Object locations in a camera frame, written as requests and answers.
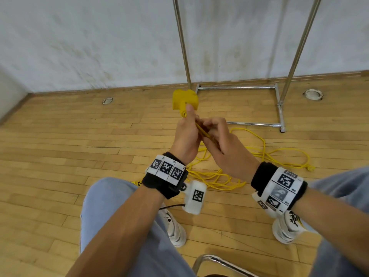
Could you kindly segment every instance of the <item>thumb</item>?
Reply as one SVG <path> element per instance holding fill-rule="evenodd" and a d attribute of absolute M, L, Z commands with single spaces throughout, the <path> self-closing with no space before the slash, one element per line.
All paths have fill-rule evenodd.
<path fill-rule="evenodd" d="M 196 114 L 193 106 L 191 104 L 186 104 L 186 121 L 195 123 Z"/>
<path fill-rule="evenodd" d="M 213 156 L 215 162 L 218 164 L 219 167 L 221 167 L 221 164 L 224 161 L 224 154 L 217 148 L 217 146 L 207 137 L 203 137 L 203 142 L 210 152 L 210 154 Z"/>

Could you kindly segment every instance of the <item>knee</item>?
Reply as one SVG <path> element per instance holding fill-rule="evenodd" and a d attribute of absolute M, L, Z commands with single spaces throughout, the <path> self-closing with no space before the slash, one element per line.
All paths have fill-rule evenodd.
<path fill-rule="evenodd" d="M 96 201 L 101 199 L 125 198 L 127 199 L 137 186 L 131 182 L 106 177 L 94 183 L 86 194 L 84 204 L 88 201 Z"/>

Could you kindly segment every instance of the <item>hand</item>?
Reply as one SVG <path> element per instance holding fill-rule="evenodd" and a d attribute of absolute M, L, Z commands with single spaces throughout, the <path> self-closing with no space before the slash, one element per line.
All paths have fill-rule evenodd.
<path fill-rule="evenodd" d="M 186 105 L 186 112 L 187 117 L 180 120 L 177 124 L 174 143 L 169 150 L 170 153 L 180 159 L 185 165 L 195 159 L 201 142 L 201 136 L 195 123 L 199 117 L 196 116 L 191 104 Z"/>
<path fill-rule="evenodd" d="M 224 118 L 214 117 L 201 120 L 209 128 L 209 135 L 219 141 L 221 151 L 206 137 L 203 142 L 224 173 L 251 183 L 260 162 L 241 143 L 238 137 L 229 132 Z"/>

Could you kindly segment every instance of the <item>forearm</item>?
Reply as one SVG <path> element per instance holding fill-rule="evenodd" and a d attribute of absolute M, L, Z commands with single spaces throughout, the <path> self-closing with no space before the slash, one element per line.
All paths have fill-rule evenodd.
<path fill-rule="evenodd" d="M 124 276 L 143 245 L 164 196 L 140 186 L 99 230 L 66 277 Z"/>
<path fill-rule="evenodd" d="M 369 216 L 345 202 L 308 188 L 292 211 L 369 276 Z"/>

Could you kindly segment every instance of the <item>light blue jeans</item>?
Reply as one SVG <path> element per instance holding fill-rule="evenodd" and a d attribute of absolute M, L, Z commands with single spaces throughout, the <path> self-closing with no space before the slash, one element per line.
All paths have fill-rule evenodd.
<path fill-rule="evenodd" d="M 321 179 L 310 186 L 369 213 L 369 167 Z M 115 178 L 104 178 L 91 186 L 81 214 L 81 252 L 136 188 L 131 182 Z M 162 217 L 161 214 L 156 216 L 128 276 L 195 277 L 187 262 L 170 242 Z M 323 240 L 310 277 L 348 276 L 364 277 L 364 274 L 329 242 Z"/>

